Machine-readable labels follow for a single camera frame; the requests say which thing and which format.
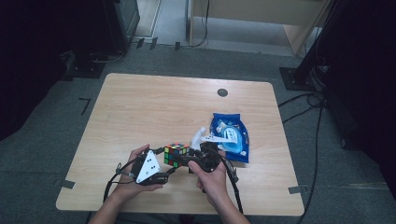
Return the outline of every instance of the person's left hand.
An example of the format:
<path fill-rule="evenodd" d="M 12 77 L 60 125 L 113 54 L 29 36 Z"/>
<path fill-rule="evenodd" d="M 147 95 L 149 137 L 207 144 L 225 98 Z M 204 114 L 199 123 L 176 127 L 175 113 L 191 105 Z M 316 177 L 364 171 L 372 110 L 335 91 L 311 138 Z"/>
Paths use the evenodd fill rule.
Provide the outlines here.
<path fill-rule="evenodd" d="M 131 161 L 134 158 L 136 158 L 137 156 L 139 156 L 147 148 L 149 148 L 149 144 L 133 150 L 131 152 L 131 155 L 130 155 L 128 161 Z M 131 169 L 132 169 L 132 164 L 127 166 L 125 168 L 125 171 L 127 173 L 129 173 L 131 171 Z M 128 183 L 131 181 L 132 181 L 132 178 L 129 177 L 128 175 L 121 175 L 119 182 Z M 120 184 L 119 183 L 116 186 L 116 188 L 114 189 L 113 193 L 111 193 L 110 197 L 115 198 L 119 203 L 125 203 L 143 191 L 154 191 L 155 189 L 161 189 L 162 187 L 163 187 L 163 185 L 160 185 L 160 184 L 150 185 L 150 186 L 142 186 L 142 185 L 136 184 L 135 182 L 130 183 L 130 184 Z"/>

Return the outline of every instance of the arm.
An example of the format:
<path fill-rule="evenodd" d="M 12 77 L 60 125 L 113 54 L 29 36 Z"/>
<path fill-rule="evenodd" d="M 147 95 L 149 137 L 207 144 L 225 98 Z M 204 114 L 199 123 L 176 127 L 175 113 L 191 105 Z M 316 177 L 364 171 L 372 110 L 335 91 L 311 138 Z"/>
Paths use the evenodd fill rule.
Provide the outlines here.
<path fill-rule="evenodd" d="M 207 200 L 219 213 L 224 224 L 249 223 L 228 196 L 226 169 L 222 162 L 212 173 L 203 171 L 195 161 L 190 161 L 189 167 L 198 176 L 197 187 L 205 189 Z"/>
<path fill-rule="evenodd" d="M 140 155 L 149 145 L 145 145 L 131 152 L 128 161 L 133 160 L 138 155 Z M 125 169 L 130 171 L 132 164 L 127 166 Z M 126 175 L 122 175 L 120 178 L 121 183 L 130 182 L 131 178 Z M 131 200 L 134 196 L 143 191 L 154 191 L 155 189 L 161 189 L 162 185 L 151 185 L 151 186 L 141 186 L 134 183 L 130 184 L 118 184 L 114 191 L 105 200 L 105 203 L 91 219 L 90 224 L 99 223 L 111 223 L 113 224 L 117 218 L 117 214 L 121 210 L 122 206 Z"/>

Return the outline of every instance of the blue plastic bag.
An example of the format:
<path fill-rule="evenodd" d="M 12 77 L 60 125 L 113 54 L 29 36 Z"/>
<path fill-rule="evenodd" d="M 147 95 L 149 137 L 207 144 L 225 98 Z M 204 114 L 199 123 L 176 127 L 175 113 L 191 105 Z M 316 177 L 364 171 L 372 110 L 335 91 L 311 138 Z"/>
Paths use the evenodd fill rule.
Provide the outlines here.
<path fill-rule="evenodd" d="M 213 113 L 210 133 L 235 141 L 235 143 L 219 143 L 219 148 L 226 151 L 228 160 L 248 163 L 248 130 L 241 121 L 240 114 Z"/>

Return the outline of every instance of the white triangular object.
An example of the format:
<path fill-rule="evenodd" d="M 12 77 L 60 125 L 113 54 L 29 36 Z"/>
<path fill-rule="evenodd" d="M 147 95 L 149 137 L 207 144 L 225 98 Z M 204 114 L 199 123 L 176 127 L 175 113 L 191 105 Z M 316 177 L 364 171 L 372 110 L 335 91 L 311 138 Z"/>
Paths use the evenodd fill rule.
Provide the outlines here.
<path fill-rule="evenodd" d="M 160 172 L 160 170 L 160 164 L 155 158 L 155 154 L 150 150 L 148 152 L 145 162 L 143 163 L 142 169 L 137 176 L 136 183 L 140 183 L 145 179 L 151 177 L 152 175 L 157 174 L 158 172 Z"/>

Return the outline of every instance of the cable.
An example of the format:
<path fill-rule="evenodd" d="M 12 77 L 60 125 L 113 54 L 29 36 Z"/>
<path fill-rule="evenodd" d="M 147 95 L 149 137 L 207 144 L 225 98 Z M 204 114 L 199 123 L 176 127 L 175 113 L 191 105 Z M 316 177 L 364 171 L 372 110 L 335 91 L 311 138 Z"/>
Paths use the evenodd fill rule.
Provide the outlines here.
<path fill-rule="evenodd" d="M 204 35 L 204 37 L 202 38 L 202 40 L 201 40 L 201 42 L 200 42 L 199 44 L 194 45 L 194 46 L 189 46 L 190 48 L 197 48 L 197 47 L 200 47 L 200 46 L 203 45 L 203 44 L 205 43 L 205 41 L 207 40 L 207 17 L 209 16 L 209 5 L 210 5 L 210 0 L 207 1 L 207 7 L 206 7 L 206 17 L 205 17 L 205 26 L 204 26 L 204 28 L 205 28 L 205 35 Z"/>
<path fill-rule="evenodd" d="M 305 208 L 304 208 L 304 212 L 300 216 L 299 220 L 297 221 L 297 224 L 301 223 L 301 221 L 303 220 L 303 218 L 306 215 L 306 212 L 308 211 L 309 205 L 311 204 L 312 195 L 314 194 L 315 185 L 317 183 L 317 176 L 318 176 L 318 134 L 319 134 L 319 126 L 320 126 L 322 110 L 323 110 L 323 101 L 320 102 L 320 110 L 319 110 L 319 117 L 318 117 L 317 132 L 316 132 L 316 136 L 315 136 L 315 167 L 314 167 L 314 176 L 313 176 L 312 184 L 311 184 L 311 192 L 310 192 L 310 194 L 308 196 L 308 201 L 306 202 L 306 205 L 305 205 Z"/>
<path fill-rule="evenodd" d="M 92 215 L 92 212 L 89 212 L 87 215 L 87 218 L 85 219 L 85 224 L 88 224 L 90 222 L 91 215 Z"/>
<path fill-rule="evenodd" d="M 295 96 L 295 97 L 289 99 L 288 101 L 282 103 L 280 106 L 282 106 L 282 105 L 284 105 L 284 104 L 286 104 L 286 103 L 289 103 L 289 102 L 291 102 L 291 101 L 293 101 L 293 100 L 296 100 L 296 99 L 298 99 L 298 98 L 300 98 L 300 97 L 302 97 L 302 96 L 307 96 L 307 97 L 306 97 L 306 102 L 310 105 L 310 107 L 307 108 L 306 110 L 304 110 L 303 112 L 300 112 L 300 113 L 298 113 L 298 114 L 296 114 L 296 115 L 291 116 L 291 117 L 288 118 L 288 119 L 283 120 L 282 123 L 285 124 L 285 123 L 288 122 L 289 120 L 294 119 L 294 118 L 297 118 L 298 116 L 300 116 L 300 115 L 302 115 L 302 114 L 308 112 L 308 111 L 311 110 L 312 108 L 318 108 L 318 107 L 320 107 L 320 105 L 322 104 L 322 99 L 320 99 L 318 96 L 316 96 L 316 95 L 315 95 L 316 93 L 321 93 L 321 92 L 314 91 L 314 92 L 311 92 L 311 93 L 298 95 L 298 96 Z M 316 98 L 317 100 L 319 100 L 319 103 L 317 103 L 317 104 L 315 104 L 315 105 L 312 104 L 311 101 L 310 101 L 310 99 L 311 99 L 312 97 L 314 97 L 314 98 Z"/>
<path fill-rule="evenodd" d="M 117 182 L 117 181 L 113 181 L 111 182 L 112 184 L 131 184 L 134 183 L 134 180 L 128 181 L 128 182 Z"/>
<path fill-rule="evenodd" d="M 123 165 L 121 168 L 118 168 L 118 169 L 120 169 L 121 171 L 123 171 L 127 166 L 129 166 L 130 164 L 134 163 L 134 161 L 136 161 L 137 158 L 138 158 L 138 157 L 134 158 L 134 159 L 131 160 L 131 161 L 128 161 L 125 165 Z M 113 175 L 113 177 L 111 177 L 111 179 L 107 182 L 106 189 L 105 189 L 105 194 L 104 194 L 104 196 L 103 196 L 103 202 L 105 202 L 105 200 L 107 199 L 108 192 L 110 191 L 110 187 L 111 187 L 111 185 L 114 183 L 113 180 L 117 177 L 117 175 L 119 175 L 119 174 L 118 174 L 118 173 L 115 173 L 115 174 Z"/>
<path fill-rule="evenodd" d="M 218 155 L 219 159 L 220 159 L 221 162 L 224 164 L 225 169 L 226 169 L 226 171 L 227 171 L 227 176 L 228 176 L 228 178 L 230 179 L 231 185 L 233 186 L 233 194 L 235 195 L 236 203 L 238 204 L 238 210 L 239 210 L 240 213 L 244 214 L 244 210 L 243 210 L 243 208 L 242 208 L 241 199 L 240 199 L 240 197 L 239 197 L 239 189 L 238 189 L 238 187 L 236 186 L 235 176 L 234 176 L 234 174 L 233 174 L 233 171 L 231 171 L 231 170 L 230 170 L 230 167 L 228 167 L 228 165 L 227 165 L 227 162 L 226 162 L 227 158 L 224 158 L 223 156 L 221 156 L 221 155 L 220 155 L 217 151 L 215 151 L 213 148 L 206 147 L 205 149 L 211 151 L 211 153 L 214 154 L 214 155 Z"/>
<path fill-rule="evenodd" d="M 92 62 L 93 63 L 114 63 L 114 62 L 118 61 L 120 58 L 122 58 L 123 54 L 124 53 L 121 52 L 121 55 L 118 58 L 114 59 L 114 60 L 109 60 L 109 61 L 92 60 Z"/>
<path fill-rule="evenodd" d="M 317 67 L 313 66 L 311 69 L 311 77 L 319 84 L 321 88 L 325 88 L 326 85 L 321 81 L 322 76 L 319 76 L 317 73 Z"/>
<path fill-rule="evenodd" d="M 310 92 L 310 93 L 304 93 L 304 94 L 301 94 L 301 95 L 294 96 L 294 97 L 290 98 L 289 100 L 279 104 L 277 107 L 281 107 L 281 106 L 286 105 L 286 104 L 288 104 L 288 103 L 290 103 L 290 102 L 292 102 L 294 100 L 297 100 L 300 97 L 312 95 L 312 94 L 315 94 L 317 92 L 319 92 L 319 91 L 313 91 L 313 92 Z"/>

